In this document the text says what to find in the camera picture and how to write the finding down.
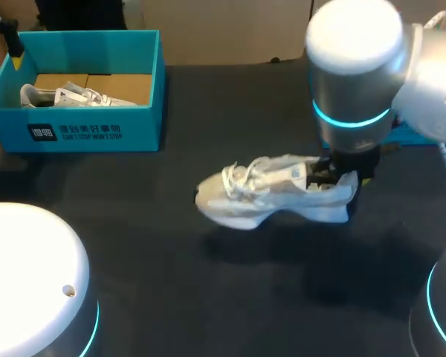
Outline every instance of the white cylindrical device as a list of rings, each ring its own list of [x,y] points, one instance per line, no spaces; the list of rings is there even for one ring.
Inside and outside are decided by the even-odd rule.
[[[0,357],[98,356],[99,304],[74,230],[0,203]]]

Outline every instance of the black tabletop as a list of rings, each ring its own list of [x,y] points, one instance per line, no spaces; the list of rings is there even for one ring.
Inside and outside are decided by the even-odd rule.
[[[318,153],[302,60],[169,67],[160,152],[12,157],[0,201],[80,235],[102,306],[103,356],[411,356],[407,317],[446,247],[435,147],[382,160],[345,225],[277,213],[220,228],[193,190],[234,161]]]

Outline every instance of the shoelace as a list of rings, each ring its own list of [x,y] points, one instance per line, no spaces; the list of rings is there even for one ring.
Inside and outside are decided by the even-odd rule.
[[[255,159],[245,171],[245,174],[241,178],[235,177],[235,171],[238,168],[237,163],[225,167],[222,170],[223,186],[226,194],[229,198],[234,198],[240,194],[244,195],[265,195],[269,192],[269,189],[257,190],[254,187],[254,178],[262,178],[264,173],[258,170],[258,166],[269,161],[268,157],[261,157]]]
[[[105,94],[101,95],[98,92],[96,92],[95,90],[90,89],[90,88],[86,88],[83,91],[83,96],[88,98],[88,102],[89,103],[94,102],[95,100],[99,100],[99,103],[101,103],[101,104],[103,104],[103,103],[107,104],[108,103],[107,95],[105,95]]]

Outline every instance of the cyan led ring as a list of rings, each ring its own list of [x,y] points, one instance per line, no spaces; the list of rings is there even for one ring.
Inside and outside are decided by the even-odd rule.
[[[343,121],[338,121],[338,120],[332,119],[331,117],[329,117],[329,116],[325,115],[324,113],[322,113],[322,111],[319,109],[319,107],[315,103],[315,100],[312,101],[312,106],[314,107],[314,110],[317,113],[317,115],[319,115],[319,117],[321,117],[327,123],[329,123],[329,124],[331,124],[333,126],[338,126],[340,128],[350,128],[350,129],[361,128],[363,126],[367,126],[367,125],[373,124],[374,122],[379,121],[380,119],[382,119],[390,111],[390,108],[388,108],[383,113],[377,115],[376,117],[374,117],[372,119],[359,121],[357,123],[346,123],[346,122],[343,122]]]

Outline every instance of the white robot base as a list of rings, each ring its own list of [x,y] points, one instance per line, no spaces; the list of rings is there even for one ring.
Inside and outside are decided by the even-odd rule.
[[[418,357],[446,356],[446,252],[411,310],[410,338]]]
[[[58,216],[0,203],[0,357],[99,355],[83,244]]]

